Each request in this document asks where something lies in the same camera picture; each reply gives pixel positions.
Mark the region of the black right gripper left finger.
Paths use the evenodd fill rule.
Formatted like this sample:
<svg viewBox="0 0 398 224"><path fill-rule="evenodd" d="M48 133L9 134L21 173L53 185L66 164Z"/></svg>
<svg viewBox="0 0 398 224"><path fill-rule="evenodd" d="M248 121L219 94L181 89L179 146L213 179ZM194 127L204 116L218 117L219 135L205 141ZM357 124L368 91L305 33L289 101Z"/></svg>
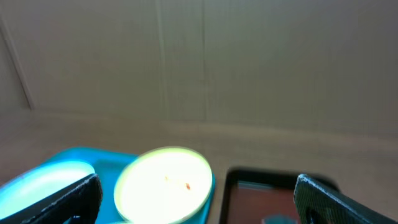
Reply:
<svg viewBox="0 0 398 224"><path fill-rule="evenodd" d="M103 199L98 174L90 174L7 216L1 224L94 224Z"/></svg>

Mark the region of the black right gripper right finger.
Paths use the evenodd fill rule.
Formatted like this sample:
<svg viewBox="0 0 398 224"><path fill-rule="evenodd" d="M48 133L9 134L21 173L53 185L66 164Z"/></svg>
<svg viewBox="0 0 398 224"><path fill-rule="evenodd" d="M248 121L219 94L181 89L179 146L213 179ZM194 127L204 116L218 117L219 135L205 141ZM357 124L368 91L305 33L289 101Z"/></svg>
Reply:
<svg viewBox="0 0 398 224"><path fill-rule="evenodd" d="M397 224L305 174L297 178L294 203L305 224Z"/></svg>

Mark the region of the yellow plate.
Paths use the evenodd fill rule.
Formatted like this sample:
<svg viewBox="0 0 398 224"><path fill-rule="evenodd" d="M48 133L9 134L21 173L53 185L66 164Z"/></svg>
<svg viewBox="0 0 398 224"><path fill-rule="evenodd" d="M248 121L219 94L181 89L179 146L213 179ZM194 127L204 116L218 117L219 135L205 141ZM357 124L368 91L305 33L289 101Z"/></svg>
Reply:
<svg viewBox="0 0 398 224"><path fill-rule="evenodd" d="M162 147L126 166L114 187L116 210L129 223L181 223L209 199L210 164L186 147Z"/></svg>

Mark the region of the light blue plate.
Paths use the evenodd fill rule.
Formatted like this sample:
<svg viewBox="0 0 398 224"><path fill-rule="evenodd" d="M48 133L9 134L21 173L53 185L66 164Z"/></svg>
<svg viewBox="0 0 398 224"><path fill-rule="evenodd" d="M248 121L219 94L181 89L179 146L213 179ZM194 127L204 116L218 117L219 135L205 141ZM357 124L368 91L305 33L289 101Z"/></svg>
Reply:
<svg viewBox="0 0 398 224"><path fill-rule="evenodd" d="M1 187L1 218L20 212L94 172L93 166L83 161L51 162L27 171Z"/></svg>

